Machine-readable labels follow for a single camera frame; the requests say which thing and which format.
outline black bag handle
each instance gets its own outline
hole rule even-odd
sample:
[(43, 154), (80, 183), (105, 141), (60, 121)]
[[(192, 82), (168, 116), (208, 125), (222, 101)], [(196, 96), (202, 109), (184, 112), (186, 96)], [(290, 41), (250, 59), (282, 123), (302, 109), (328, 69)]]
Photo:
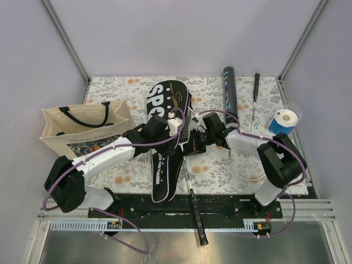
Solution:
[(101, 104), (105, 106), (105, 117), (104, 117), (103, 123), (101, 123), (99, 125), (91, 125), (91, 124), (87, 124), (87, 123), (84, 123), (84, 122), (78, 120), (77, 118), (75, 118), (73, 115), (71, 115), (68, 112), (68, 111), (70, 111), (70, 108), (68, 106), (59, 107), (59, 110), (61, 112), (63, 112), (65, 116), (67, 116), (69, 119), (76, 122), (77, 124), (80, 124), (80, 125), (82, 125), (84, 127), (88, 127), (88, 128), (101, 128), (106, 124), (106, 121), (108, 120), (110, 102), (105, 102), (105, 103), (101, 103)]

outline wall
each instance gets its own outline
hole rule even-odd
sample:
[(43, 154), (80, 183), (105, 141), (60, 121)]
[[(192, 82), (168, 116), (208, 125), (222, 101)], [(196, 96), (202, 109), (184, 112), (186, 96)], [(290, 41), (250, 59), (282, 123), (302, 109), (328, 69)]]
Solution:
[(331, 1), (284, 84), (304, 111), (299, 129), (318, 188), (331, 199), (352, 255), (352, 1)]
[(79, 103), (84, 83), (39, 0), (0, 9), (0, 263), (19, 264), (57, 155), (41, 108)]
[(91, 76), (279, 75), (320, 0), (51, 0)]

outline black tube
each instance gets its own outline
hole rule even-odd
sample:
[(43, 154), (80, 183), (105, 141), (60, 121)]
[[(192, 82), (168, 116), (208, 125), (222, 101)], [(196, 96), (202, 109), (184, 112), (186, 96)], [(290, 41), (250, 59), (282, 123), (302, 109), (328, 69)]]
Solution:
[[(222, 71), (224, 111), (238, 118), (237, 93), (235, 83), (235, 70), (233, 67), (226, 67)], [(230, 116), (225, 117), (225, 124), (233, 124), (237, 127), (237, 122)]]

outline racket grip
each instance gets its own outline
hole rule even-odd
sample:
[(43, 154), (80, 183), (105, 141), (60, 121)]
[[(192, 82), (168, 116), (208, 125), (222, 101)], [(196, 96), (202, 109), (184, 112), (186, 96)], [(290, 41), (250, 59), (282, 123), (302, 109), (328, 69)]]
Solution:
[(192, 205), (193, 205), (193, 211), (194, 215), (196, 217), (196, 224), (197, 224), (197, 230), (198, 230), (198, 235), (199, 235), (199, 242), (201, 246), (206, 246), (209, 244), (207, 236), (205, 234), (204, 226), (202, 223), (202, 219), (200, 218), (200, 212), (198, 208), (198, 201), (196, 196), (194, 195), (193, 189), (191, 189), (191, 196), (192, 196)]

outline floral tablecloth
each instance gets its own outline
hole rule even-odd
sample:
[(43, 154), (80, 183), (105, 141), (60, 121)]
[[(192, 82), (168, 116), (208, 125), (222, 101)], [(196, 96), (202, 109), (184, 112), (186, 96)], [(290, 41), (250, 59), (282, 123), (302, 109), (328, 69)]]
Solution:
[[(183, 81), (192, 94), (195, 112), (208, 109), (223, 109), (221, 76), (192, 77), (95, 77), (86, 97), (87, 104), (125, 99), (136, 125), (146, 122), (146, 96), (156, 83), (176, 79)], [(238, 111), (243, 131), (251, 130), (254, 77), (237, 77)], [(273, 135), (267, 129), (273, 111), (282, 106), (282, 99), (273, 76), (261, 76), (256, 102), (254, 133)], [(263, 175), (259, 158), (245, 152), (232, 151), (233, 165), (244, 178), (257, 179)], [(265, 180), (240, 179), (233, 172), (228, 150), (209, 146), (207, 152), (186, 158), (192, 187), (198, 194), (252, 194)], [(177, 193), (188, 194), (184, 169), (180, 171)], [(116, 193), (151, 193), (152, 175), (150, 154), (142, 154), (130, 161), (115, 166), (95, 176), (91, 186), (109, 187)], [(292, 186), (292, 194), (307, 194), (305, 183)]]

